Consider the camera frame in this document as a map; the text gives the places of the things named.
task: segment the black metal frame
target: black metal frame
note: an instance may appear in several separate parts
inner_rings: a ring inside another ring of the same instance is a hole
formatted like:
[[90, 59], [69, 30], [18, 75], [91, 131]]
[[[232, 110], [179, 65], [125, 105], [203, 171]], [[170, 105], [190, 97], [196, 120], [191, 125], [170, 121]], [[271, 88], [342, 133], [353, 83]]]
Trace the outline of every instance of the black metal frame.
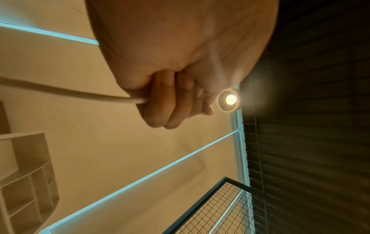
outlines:
[[215, 186], [213, 186], [203, 197], [201, 197], [190, 209], [188, 209], [180, 218], [178, 218], [163, 234], [173, 234], [177, 232], [225, 183], [230, 183], [237, 186], [250, 194], [256, 194], [259, 197], [265, 197], [263, 193], [246, 186], [238, 181], [228, 177], [222, 178]]

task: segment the glowing bulb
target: glowing bulb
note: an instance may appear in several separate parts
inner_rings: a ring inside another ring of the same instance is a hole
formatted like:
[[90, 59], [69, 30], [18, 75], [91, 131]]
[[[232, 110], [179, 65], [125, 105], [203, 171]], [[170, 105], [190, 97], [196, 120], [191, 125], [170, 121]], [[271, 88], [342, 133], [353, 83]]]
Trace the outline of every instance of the glowing bulb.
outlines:
[[226, 103], [229, 105], [234, 105], [236, 103], [236, 96], [234, 94], [229, 94], [226, 97]]

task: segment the white cable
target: white cable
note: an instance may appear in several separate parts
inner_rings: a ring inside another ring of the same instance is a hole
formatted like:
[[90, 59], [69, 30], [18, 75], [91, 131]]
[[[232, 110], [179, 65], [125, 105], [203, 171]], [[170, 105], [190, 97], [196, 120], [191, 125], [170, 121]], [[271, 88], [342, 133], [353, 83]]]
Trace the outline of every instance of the white cable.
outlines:
[[70, 98], [80, 98], [80, 99], [87, 99], [87, 100], [95, 100], [95, 101], [106, 101], [106, 102], [113, 102], [113, 103], [131, 103], [131, 104], [142, 104], [147, 103], [149, 98], [127, 98], [127, 97], [119, 97], [119, 96], [110, 96], [104, 94], [96, 94], [96, 93], [86, 93], [76, 90], [70, 89], [63, 89], [52, 87], [44, 84], [37, 84], [29, 81], [20, 81], [14, 80], [9, 78], [0, 77], [0, 85], [38, 91], [42, 93], [48, 93], [58, 96], [65, 96]]

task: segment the hand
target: hand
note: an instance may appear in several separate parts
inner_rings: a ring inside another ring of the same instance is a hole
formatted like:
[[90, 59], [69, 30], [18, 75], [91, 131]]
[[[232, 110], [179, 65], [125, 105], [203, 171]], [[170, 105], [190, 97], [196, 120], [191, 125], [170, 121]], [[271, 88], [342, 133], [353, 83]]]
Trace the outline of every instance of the hand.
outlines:
[[149, 126], [176, 128], [213, 113], [262, 54], [278, 0], [86, 0], [100, 49], [118, 85]]

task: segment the wire mesh panel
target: wire mesh panel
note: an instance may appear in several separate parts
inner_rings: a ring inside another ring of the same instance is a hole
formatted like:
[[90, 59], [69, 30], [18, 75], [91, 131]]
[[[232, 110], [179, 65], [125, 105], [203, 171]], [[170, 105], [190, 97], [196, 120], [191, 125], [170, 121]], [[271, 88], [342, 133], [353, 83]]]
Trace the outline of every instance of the wire mesh panel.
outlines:
[[252, 195], [224, 178], [164, 233], [253, 234]]

